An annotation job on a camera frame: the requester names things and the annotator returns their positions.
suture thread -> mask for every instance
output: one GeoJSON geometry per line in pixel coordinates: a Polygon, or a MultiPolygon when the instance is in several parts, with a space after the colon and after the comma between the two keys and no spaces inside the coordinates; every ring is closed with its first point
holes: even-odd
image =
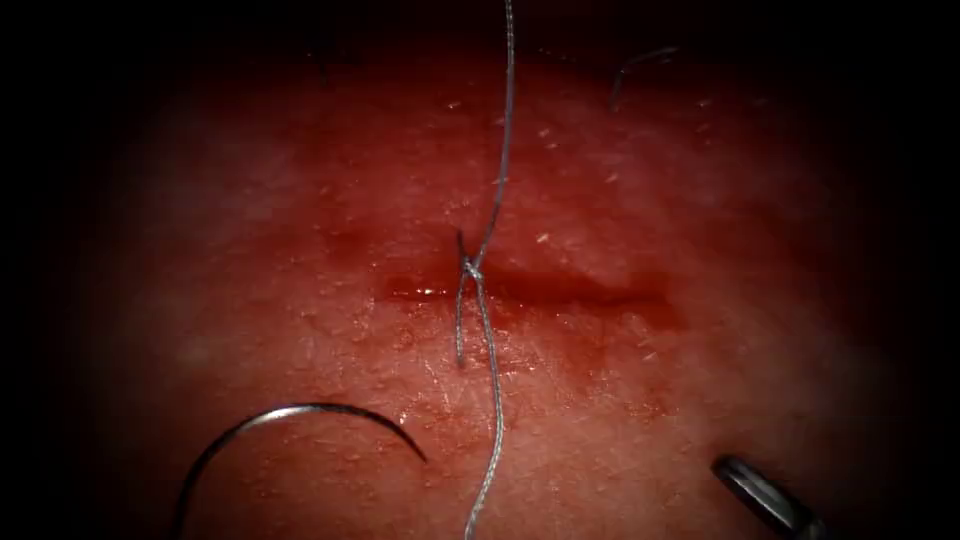
{"type": "Polygon", "coordinates": [[[494,473],[497,469],[497,463],[503,453],[503,404],[500,395],[500,374],[497,369],[496,346],[493,343],[493,327],[490,323],[490,315],[486,306],[486,291],[483,283],[483,273],[480,272],[480,265],[486,255],[487,245],[493,236],[493,229],[497,222],[497,216],[500,213],[500,206],[503,202],[503,189],[507,181],[507,167],[510,159],[510,132],[513,122],[513,100],[514,100],[514,35],[513,35],[513,6],[510,0],[504,1],[504,7],[507,17],[507,91],[506,105],[503,114],[503,147],[500,151],[500,173],[497,177],[497,193],[494,196],[493,210],[490,215],[490,221],[487,223],[486,231],[483,235],[483,241],[477,250],[477,255],[472,260],[467,254],[463,244],[463,232],[457,231],[457,249],[460,257],[460,284],[457,288],[456,309],[455,309],[455,340],[457,352],[457,365],[463,367],[463,293],[467,285],[467,279],[473,279],[477,288],[477,306],[480,310],[480,318],[483,322],[483,335],[487,344],[487,353],[490,359],[490,377],[493,386],[493,408],[496,428],[493,437],[493,450],[490,454],[490,461],[487,463],[487,470],[483,475],[483,481],[474,499],[473,507],[470,509],[470,515],[464,526],[464,540],[472,540],[476,530],[477,518],[480,510],[483,509],[484,500],[487,492],[493,484],[494,473]]]}

skin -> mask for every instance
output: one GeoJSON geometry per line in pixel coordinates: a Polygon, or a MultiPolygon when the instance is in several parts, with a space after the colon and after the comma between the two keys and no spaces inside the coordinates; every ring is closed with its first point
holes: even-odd
{"type": "MultiPolygon", "coordinates": [[[[114,151],[58,328],[97,445],[78,478],[125,534],[162,536],[224,429],[305,401],[375,410],[429,461],[363,419],[262,426],[214,461],[186,537],[462,534],[493,406],[472,289],[455,361],[455,234],[476,249],[491,208],[502,55],[355,50],[327,81],[231,50],[114,151]]],[[[592,67],[519,62],[482,268],[506,434],[477,537],[768,538],[709,471],[726,452],[874,532],[908,396],[865,345],[873,216],[811,142],[827,124],[729,68],[640,69],[611,113],[592,67]]]]}

skin surface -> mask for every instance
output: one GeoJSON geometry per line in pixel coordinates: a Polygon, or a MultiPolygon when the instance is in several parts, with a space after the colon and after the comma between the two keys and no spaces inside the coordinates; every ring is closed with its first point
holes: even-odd
{"type": "MultiPolygon", "coordinates": [[[[393,419],[429,462],[358,418],[259,427],[213,462],[186,537],[462,534],[493,404],[472,288],[455,362],[455,235],[474,250],[489,218],[503,55],[443,43],[353,44],[323,73],[224,47],[115,152],[58,286],[97,443],[81,476],[117,531],[161,537],[241,418],[326,401],[393,419]]],[[[612,112],[629,54],[553,43],[518,54],[482,267],[506,434],[477,537],[769,538],[711,475],[726,452],[874,532],[909,396],[871,342],[879,229],[831,125],[694,57],[638,67],[612,112]]]]}

